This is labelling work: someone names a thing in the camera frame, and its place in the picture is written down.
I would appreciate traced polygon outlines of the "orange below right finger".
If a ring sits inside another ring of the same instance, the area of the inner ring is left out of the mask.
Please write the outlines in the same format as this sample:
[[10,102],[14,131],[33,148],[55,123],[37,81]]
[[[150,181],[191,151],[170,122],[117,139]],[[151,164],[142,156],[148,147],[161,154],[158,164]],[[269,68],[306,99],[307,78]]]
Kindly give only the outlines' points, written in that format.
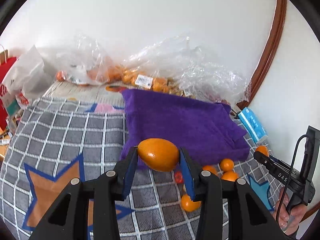
[[187,195],[184,194],[181,197],[181,208],[185,212],[193,212],[198,210],[201,207],[201,202],[194,202],[191,200],[191,198]]

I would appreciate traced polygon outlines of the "red paper bag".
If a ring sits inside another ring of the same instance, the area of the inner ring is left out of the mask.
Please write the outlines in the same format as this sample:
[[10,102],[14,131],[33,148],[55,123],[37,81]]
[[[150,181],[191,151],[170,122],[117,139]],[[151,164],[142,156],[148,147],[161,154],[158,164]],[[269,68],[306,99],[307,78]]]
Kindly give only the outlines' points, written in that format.
[[7,125],[6,118],[8,114],[5,110],[4,102],[6,96],[9,95],[8,90],[6,86],[3,85],[2,81],[12,65],[15,63],[16,59],[16,57],[10,57],[8,50],[4,49],[4,47],[1,45],[1,130],[4,130]]

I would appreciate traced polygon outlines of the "small orange on blanket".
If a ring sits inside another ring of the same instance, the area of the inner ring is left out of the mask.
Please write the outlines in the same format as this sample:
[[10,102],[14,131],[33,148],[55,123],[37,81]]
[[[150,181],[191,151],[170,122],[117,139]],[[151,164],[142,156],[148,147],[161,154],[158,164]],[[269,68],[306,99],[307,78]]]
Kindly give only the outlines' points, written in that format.
[[232,171],[234,168],[234,162],[232,161],[232,159],[222,159],[219,166],[223,172]]

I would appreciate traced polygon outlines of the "brown wooden door frame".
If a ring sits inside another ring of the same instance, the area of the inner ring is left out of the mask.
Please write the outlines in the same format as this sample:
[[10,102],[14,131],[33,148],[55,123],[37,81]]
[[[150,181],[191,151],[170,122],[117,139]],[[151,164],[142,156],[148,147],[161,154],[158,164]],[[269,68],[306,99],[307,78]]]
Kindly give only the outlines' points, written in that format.
[[240,109],[249,106],[249,104],[257,94],[259,88],[263,84],[265,77],[267,76],[267,73],[276,55],[283,33],[286,18],[286,8],[287,0],[276,0],[276,7],[274,11],[271,30],[265,48],[263,49],[262,55],[260,57],[258,66],[251,78],[251,92],[249,95],[249,99],[237,104]]

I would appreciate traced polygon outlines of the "blue white tissue pack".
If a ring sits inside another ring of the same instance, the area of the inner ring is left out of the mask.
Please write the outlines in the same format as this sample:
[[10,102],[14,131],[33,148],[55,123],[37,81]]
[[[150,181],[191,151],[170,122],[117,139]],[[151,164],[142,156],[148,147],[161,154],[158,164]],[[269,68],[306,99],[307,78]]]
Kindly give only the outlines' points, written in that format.
[[238,113],[238,117],[255,144],[260,144],[267,139],[268,135],[266,130],[250,108],[245,107]]

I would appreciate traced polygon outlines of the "smooth orange oval fruit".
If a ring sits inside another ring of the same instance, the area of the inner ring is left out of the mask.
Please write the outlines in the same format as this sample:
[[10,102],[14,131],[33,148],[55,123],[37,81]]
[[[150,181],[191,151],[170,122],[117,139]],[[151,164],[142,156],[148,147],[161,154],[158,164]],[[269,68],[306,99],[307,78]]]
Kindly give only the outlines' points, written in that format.
[[137,152],[149,168],[158,172],[174,170],[180,158],[178,148],[172,142],[161,138],[141,141]]

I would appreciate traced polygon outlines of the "orange fruit near right gripper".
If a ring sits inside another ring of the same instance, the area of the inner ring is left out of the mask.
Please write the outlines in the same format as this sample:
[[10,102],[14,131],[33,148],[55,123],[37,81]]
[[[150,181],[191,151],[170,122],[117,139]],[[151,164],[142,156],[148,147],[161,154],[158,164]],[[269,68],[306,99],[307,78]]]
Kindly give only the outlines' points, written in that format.
[[255,152],[260,152],[263,155],[269,157],[269,152],[268,152],[268,148],[265,145],[260,145],[255,149]]

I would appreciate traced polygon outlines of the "orange behind left finger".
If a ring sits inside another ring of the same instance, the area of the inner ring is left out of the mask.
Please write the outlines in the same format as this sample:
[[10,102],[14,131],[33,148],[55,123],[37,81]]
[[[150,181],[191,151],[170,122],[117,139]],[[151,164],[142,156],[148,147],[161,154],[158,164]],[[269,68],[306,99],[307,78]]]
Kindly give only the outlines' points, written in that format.
[[212,166],[212,165],[205,165],[205,166],[202,167],[202,169],[204,171],[209,171],[210,173],[218,176],[216,168],[214,166]]

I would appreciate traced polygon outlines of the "small red tomato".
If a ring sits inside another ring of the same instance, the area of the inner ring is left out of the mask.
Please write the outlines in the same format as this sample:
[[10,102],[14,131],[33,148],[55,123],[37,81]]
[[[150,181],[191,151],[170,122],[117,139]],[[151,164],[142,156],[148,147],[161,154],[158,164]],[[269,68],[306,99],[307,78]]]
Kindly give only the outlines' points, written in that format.
[[182,175],[182,172],[181,171],[176,171],[174,173],[174,178],[175,178],[175,182],[177,184],[183,184],[184,183],[184,180],[183,180],[183,175]]

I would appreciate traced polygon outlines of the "clear plastic bag of oranges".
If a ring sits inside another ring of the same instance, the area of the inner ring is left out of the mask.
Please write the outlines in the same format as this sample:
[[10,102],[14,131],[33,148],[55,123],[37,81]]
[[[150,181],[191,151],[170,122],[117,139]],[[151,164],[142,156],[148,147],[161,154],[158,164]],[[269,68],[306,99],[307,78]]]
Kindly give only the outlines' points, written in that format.
[[97,40],[76,34],[73,45],[56,53],[58,81],[79,86],[100,86],[121,80],[122,66],[117,65]]

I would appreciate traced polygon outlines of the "purple towel covered tray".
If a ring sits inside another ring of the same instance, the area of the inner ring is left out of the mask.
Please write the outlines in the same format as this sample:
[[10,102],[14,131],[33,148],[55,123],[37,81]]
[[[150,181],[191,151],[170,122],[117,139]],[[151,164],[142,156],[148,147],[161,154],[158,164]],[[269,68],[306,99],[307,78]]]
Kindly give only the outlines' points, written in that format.
[[185,148],[200,165],[222,159],[245,161],[250,146],[246,130],[229,116],[231,107],[147,90],[122,91],[128,136],[120,159],[132,146],[149,138],[161,138]]

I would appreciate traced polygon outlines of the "clear bag with price label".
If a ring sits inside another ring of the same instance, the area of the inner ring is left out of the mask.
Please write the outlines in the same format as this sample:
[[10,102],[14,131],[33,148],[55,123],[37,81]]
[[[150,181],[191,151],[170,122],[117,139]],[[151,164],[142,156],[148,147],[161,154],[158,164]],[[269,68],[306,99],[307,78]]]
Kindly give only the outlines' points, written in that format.
[[188,36],[177,35],[146,46],[123,62],[122,82],[139,89],[185,96],[180,83],[189,55]]

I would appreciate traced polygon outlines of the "grey checked star blanket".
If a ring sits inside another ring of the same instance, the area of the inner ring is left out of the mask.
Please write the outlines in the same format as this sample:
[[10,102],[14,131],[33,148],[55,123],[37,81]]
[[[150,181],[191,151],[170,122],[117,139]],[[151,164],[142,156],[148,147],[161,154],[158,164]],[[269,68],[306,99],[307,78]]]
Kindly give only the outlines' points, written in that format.
[[[88,181],[114,168],[128,131],[125,102],[98,104],[41,97],[20,119],[1,165],[1,222],[11,239],[28,239],[55,198],[73,179]],[[280,185],[253,158],[234,161],[234,172],[246,179],[266,206],[273,208]]]

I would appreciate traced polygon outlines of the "crumpled clear plastic bag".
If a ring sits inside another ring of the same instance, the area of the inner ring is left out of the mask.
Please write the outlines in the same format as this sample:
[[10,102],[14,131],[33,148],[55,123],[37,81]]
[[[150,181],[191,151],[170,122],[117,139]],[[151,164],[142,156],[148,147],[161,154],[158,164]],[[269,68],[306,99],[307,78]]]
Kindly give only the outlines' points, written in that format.
[[198,100],[225,102],[230,106],[249,100],[249,77],[218,64],[213,51],[203,46],[192,46],[187,35],[182,37],[181,45],[174,74],[180,89],[188,90]]

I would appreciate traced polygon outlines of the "white plastic bag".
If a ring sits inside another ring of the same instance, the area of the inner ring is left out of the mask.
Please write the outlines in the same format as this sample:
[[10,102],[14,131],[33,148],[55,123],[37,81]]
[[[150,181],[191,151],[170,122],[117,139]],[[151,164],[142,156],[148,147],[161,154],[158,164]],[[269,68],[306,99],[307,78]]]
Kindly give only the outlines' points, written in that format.
[[50,74],[35,46],[22,54],[5,75],[2,83],[11,95],[22,94],[28,101],[41,97],[52,85]]

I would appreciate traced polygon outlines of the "orange beside tray edge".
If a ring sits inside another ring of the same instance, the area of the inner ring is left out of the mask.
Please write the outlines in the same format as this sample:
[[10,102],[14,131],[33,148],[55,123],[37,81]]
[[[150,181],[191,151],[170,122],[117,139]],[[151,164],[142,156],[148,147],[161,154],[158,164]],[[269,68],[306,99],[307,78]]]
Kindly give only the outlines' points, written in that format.
[[236,181],[238,178],[239,178],[239,175],[234,171],[224,172],[221,176],[222,180],[227,180],[227,181]]

